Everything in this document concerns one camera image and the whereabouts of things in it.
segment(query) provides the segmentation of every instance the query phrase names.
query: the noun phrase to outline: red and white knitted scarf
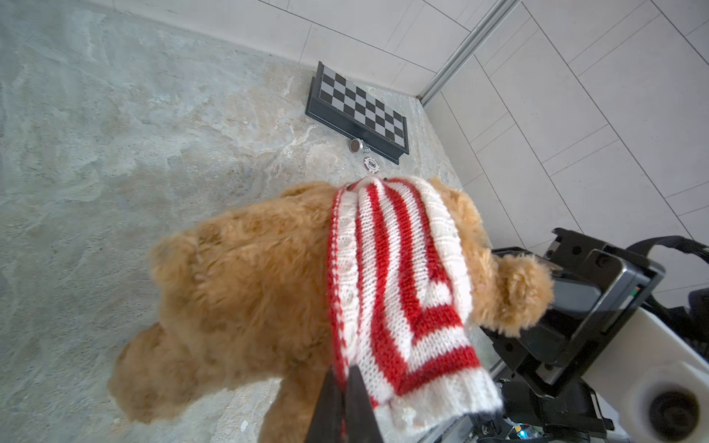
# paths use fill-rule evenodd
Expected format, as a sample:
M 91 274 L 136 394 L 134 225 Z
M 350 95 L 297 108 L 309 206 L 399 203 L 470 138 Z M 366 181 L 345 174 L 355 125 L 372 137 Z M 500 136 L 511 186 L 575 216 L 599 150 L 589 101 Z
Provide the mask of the red and white knitted scarf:
M 411 432 L 501 409 L 464 331 L 470 294 L 458 231 L 426 180 L 367 177 L 338 191 L 328 296 L 343 390 L 357 365 L 372 405 Z

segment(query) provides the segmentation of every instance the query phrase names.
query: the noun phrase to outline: brown fur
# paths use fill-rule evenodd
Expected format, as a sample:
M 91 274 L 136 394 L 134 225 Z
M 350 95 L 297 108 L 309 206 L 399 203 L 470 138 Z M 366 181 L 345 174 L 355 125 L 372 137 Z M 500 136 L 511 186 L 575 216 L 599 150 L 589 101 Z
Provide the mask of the brown fur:
M 431 183 L 461 237 L 470 321 L 508 335 L 536 323 L 552 300 L 548 271 L 531 257 L 493 256 L 470 198 Z M 325 182 L 293 186 L 152 251 L 160 322 L 125 347 L 108 382 L 130 419 L 170 419 L 208 393 L 280 376 L 259 440 L 303 441 L 332 358 L 325 271 L 336 191 Z

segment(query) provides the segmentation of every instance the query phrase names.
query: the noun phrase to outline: knit fabric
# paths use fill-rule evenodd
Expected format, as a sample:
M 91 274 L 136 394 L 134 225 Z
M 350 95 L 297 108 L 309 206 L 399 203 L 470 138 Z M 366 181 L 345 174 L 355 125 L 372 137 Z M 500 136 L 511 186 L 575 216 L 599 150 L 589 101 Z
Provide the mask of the knit fabric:
M 328 245 L 333 368 L 357 365 L 400 430 L 502 408 L 464 331 L 470 279 L 457 229 L 423 179 L 368 177 L 335 196 Z

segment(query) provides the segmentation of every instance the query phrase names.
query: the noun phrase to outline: tiled wall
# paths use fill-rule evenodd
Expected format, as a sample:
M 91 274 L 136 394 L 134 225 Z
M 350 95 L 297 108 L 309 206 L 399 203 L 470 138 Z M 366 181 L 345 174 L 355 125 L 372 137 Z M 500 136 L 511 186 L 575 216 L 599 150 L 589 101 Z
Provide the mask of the tiled wall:
M 495 0 L 88 0 L 418 95 Z
M 427 106 L 495 246 L 709 244 L 709 1 L 523 0 Z M 669 304 L 709 286 L 656 248 Z

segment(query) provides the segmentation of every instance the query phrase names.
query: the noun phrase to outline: folding chess set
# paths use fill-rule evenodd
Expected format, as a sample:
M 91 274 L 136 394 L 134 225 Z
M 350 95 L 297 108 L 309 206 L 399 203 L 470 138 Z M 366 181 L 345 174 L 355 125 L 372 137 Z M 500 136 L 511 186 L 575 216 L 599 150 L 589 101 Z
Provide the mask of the folding chess set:
M 318 63 L 306 115 L 398 164 L 408 154 L 406 117 L 367 95 L 363 89 Z

